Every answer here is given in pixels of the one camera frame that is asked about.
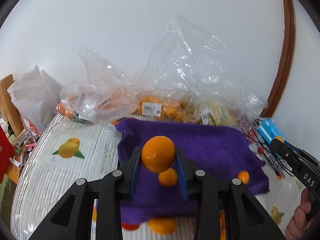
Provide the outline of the person's right hand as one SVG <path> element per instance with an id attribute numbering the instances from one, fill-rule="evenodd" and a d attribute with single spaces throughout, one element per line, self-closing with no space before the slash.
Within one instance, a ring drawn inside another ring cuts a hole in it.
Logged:
<path id="1" fill-rule="evenodd" d="M 304 189 L 300 197 L 300 205 L 290 219 L 286 229 L 285 237 L 288 240 L 301 239 L 309 228 L 312 220 L 307 221 L 306 215 L 311 211 L 311 200 L 308 189 Z"/>

